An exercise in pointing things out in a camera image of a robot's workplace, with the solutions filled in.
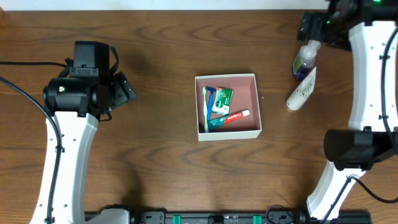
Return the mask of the red green toothpaste tube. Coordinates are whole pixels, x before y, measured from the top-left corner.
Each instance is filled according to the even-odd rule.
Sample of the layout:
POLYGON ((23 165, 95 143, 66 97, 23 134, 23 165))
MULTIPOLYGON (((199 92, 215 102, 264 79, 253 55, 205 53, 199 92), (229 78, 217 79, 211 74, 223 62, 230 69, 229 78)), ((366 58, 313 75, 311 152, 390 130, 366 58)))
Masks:
POLYGON ((230 123, 232 121, 236 121, 238 119, 244 118, 246 116, 250 115, 250 111, 249 110, 242 110, 240 112, 237 113, 233 113, 233 114, 227 114, 225 116, 222 116, 220 118, 215 118, 215 119, 211 119, 208 121, 208 129, 210 131, 219 128, 227 123, 230 123))

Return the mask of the green white soap packet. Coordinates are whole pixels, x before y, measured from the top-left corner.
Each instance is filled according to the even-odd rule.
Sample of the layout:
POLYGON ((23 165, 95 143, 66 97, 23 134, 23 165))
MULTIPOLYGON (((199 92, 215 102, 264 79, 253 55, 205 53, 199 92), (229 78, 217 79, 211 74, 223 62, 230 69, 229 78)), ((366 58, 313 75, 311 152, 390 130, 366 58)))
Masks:
POLYGON ((217 87, 211 111, 216 114, 228 114, 233 93, 232 89, 217 87))

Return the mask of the blue disposable razor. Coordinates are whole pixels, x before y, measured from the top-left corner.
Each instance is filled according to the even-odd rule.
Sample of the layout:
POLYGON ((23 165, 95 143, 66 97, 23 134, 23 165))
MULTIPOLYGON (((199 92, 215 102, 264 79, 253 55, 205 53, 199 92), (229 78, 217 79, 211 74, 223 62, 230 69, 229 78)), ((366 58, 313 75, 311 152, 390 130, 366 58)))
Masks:
POLYGON ((209 102, 208 102, 208 106, 207 106, 207 120, 210 120, 211 114, 212 114, 211 108, 213 106, 214 95, 215 95, 216 89, 213 87, 210 87, 210 86, 206 86, 205 89, 206 89, 206 91, 210 92, 209 102))

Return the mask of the white floral lotion tube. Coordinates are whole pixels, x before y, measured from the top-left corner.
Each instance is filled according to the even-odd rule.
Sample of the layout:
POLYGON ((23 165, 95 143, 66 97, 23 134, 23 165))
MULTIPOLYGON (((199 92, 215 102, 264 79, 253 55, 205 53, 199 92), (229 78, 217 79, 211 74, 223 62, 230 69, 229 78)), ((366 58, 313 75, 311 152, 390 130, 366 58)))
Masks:
POLYGON ((300 83, 300 85, 287 98, 285 107, 288 111, 299 110, 315 89, 315 80, 317 76, 317 67, 313 68, 307 77, 300 83))

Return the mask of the clear blue soap pump bottle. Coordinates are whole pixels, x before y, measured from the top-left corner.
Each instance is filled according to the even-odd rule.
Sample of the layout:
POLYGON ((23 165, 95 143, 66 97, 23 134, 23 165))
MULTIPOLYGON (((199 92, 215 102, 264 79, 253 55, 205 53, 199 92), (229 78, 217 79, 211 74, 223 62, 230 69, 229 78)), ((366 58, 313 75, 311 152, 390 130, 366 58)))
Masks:
POLYGON ((296 80, 303 80, 309 74, 320 47, 320 41, 310 40, 300 48, 292 64, 292 73, 296 80))

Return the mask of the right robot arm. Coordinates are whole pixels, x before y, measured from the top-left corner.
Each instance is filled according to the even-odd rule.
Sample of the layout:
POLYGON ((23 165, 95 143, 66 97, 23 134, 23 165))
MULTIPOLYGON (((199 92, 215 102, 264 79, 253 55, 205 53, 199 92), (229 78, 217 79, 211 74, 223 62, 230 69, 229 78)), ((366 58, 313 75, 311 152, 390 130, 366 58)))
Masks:
POLYGON ((330 1, 303 14, 298 40, 315 40, 353 54, 353 105, 348 129, 330 129, 327 159, 306 209, 295 223, 370 223, 367 212, 340 212, 354 184, 374 164, 397 154, 397 2, 330 1))

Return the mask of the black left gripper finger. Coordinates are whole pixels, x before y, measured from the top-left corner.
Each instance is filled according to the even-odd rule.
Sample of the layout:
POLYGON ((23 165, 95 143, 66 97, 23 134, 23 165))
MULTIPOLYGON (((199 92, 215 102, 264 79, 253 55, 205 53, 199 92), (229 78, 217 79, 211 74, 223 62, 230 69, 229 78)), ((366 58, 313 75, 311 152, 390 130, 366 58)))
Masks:
POLYGON ((115 101, 131 101, 136 98, 133 87, 123 72, 119 72, 114 76, 114 93, 115 101))
POLYGON ((113 101, 111 103, 111 109, 115 109, 128 101, 126 85, 127 80, 117 80, 113 83, 113 101))

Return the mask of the green white toothbrush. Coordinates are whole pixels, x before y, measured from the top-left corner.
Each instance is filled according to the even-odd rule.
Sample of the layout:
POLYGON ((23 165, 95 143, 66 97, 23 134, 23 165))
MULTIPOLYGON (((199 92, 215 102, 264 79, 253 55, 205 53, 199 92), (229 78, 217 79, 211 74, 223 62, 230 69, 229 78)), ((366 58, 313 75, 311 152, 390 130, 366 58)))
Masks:
POLYGON ((204 86, 202 89, 202 93, 203 93, 203 115, 204 115, 204 129, 206 133, 209 133, 209 128, 208 128, 208 105, 207 105, 207 91, 208 91, 208 87, 204 86))

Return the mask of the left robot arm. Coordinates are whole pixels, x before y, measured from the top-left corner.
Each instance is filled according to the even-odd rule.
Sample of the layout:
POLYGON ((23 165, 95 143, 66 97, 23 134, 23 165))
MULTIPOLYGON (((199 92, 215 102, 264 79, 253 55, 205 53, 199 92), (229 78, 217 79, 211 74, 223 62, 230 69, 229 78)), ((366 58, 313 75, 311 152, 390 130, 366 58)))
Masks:
POLYGON ((77 41, 74 59, 44 88, 48 114, 47 150, 39 199, 31 223, 130 223, 126 208, 85 214, 85 186, 91 145, 101 122, 136 97, 118 63, 110 65, 113 46, 77 41))

